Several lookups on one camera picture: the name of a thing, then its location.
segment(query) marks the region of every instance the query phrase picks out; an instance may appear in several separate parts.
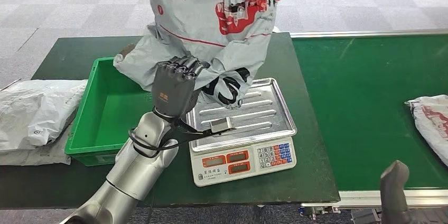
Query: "gray carpet floor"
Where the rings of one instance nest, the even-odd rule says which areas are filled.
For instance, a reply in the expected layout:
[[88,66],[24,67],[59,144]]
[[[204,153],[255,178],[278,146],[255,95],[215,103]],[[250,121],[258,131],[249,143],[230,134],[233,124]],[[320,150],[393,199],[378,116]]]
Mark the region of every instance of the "gray carpet floor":
[[[29,79],[60,37],[141,35],[152,21],[149,0],[0,0],[0,88]],[[281,0],[275,24],[288,32],[448,29],[448,0]],[[297,207],[155,208],[149,223],[350,223],[348,211],[310,221]],[[70,212],[0,210],[0,224],[58,223]],[[137,209],[129,223],[147,217]]]

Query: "red printed logo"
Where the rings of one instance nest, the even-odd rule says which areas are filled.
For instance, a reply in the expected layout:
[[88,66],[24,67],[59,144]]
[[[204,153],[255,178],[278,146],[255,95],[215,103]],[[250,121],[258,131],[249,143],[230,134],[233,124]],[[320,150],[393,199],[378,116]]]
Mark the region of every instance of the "red printed logo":
[[157,5],[157,11],[159,15],[163,15],[163,8],[161,5]]
[[265,12],[267,5],[275,6],[276,3],[277,0],[245,0],[224,6],[224,2],[220,2],[215,7],[219,31],[223,35],[240,33],[254,22],[257,12]]

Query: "digital weighing scale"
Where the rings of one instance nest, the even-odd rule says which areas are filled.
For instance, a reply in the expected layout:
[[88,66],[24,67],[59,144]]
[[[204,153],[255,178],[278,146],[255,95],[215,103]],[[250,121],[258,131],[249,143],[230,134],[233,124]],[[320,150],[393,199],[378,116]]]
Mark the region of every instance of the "digital weighing scale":
[[194,183],[201,187],[290,169],[297,159],[291,136],[297,129],[273,78],[254,80],[241,108],[197,104],[186,122],[197,130],[227,118],[236,130],[191,141]]

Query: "scale keypad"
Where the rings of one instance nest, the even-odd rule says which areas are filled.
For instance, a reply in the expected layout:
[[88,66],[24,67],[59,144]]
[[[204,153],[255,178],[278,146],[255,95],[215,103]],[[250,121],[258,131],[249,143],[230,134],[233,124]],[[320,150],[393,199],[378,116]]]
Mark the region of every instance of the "scale keypad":
[[261,147],[257,149],[257,153],[262,169],[293,162],[289,143]]

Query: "stainless steel tray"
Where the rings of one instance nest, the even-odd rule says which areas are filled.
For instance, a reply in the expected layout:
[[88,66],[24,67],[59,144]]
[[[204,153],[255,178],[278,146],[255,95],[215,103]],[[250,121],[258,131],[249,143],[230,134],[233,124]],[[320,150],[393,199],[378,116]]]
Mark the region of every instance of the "stainless steel tray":
[[186,115],[186,122],[197,130],[210,129],[210,122],[230,117],[230,132],[190,142],[194,152],[203,152],[292,136],[297,128],[273,78],[254,80],[241,108],[226,109],[217,103],[197,104]]

